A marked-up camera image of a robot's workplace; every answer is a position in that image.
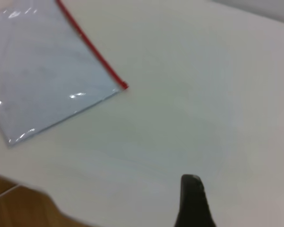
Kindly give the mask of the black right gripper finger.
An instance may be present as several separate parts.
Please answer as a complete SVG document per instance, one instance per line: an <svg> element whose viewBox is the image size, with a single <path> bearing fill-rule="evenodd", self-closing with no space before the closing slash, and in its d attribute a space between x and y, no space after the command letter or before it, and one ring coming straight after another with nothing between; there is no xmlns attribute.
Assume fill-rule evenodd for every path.
<svg viewBox="0 0 284 227"><path fill-rule="evenodd" d="M197 175L182 175L176 227L216 226L209 208L204 185Z"/></svg>

